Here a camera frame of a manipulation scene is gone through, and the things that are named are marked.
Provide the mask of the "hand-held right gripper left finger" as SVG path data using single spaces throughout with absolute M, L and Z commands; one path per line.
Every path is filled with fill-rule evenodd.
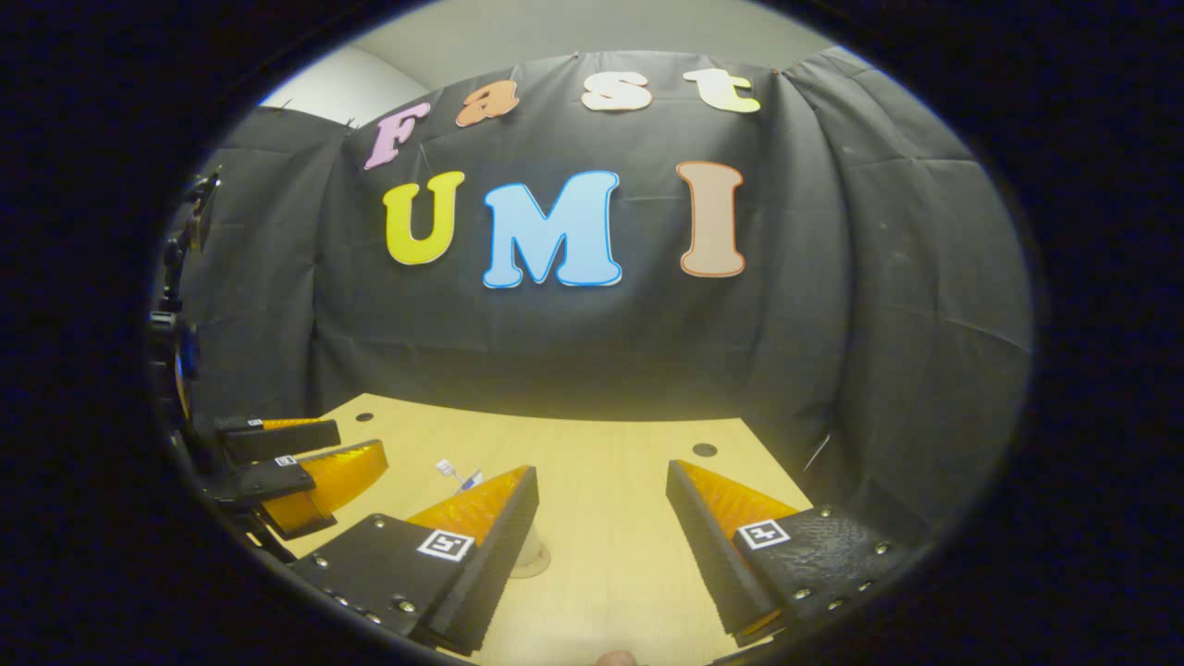
M 520 465 L 406 520 L 372 514 L 291 570 L 390 634 L 470 655 L 485 642 L 536 513 L 538 469 Z

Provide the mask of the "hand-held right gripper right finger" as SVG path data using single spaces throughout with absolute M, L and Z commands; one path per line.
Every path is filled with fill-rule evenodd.
M 665 497 L 723 632 L 740 648 L 839 616 L 909 561 L 912 545 L 825 502 L 787 502 L 686 460 Z

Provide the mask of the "light wooden desktop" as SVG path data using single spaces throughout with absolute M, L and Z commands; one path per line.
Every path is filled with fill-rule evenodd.
M 500 596 L 481 666 L 592 666 L 630 649 L 642 666 L 706 666 L 736 649 L 667 499 L 670 461 L 686 460 L 765 497 L 811 501 L 744 421 L 548 420 L 480 414 L 377 395 L 332 410 L 345 444 L 380 438 L 388 470 L 337 511 L 337 525 L 288 542 L 313 552 L 372 513 L 406 518 L 452 497 L 448 460 L 485 479 L 538 470 L 543 574 Z

